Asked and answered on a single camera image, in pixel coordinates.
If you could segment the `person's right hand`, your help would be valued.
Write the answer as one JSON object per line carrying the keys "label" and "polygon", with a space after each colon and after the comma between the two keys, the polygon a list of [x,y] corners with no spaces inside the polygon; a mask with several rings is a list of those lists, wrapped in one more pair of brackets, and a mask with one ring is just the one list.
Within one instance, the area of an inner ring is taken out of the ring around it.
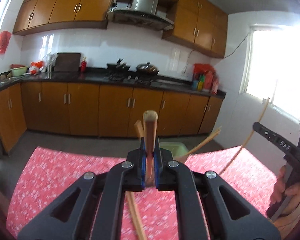
{"label": "person's right hand", "polygon": [[270,196],[271,205],[281,202],[283,194],[286,198],[290,198],[289,203],[281,212],[282,216],[292,213],[300,204],[300,182],[295,183],[290,187],[286,187],[286,184],[284,182],[287,167],[287,165],[284,165],[280,168],[279,174],[277,175],[276,183],[273,187],[273,192]]}

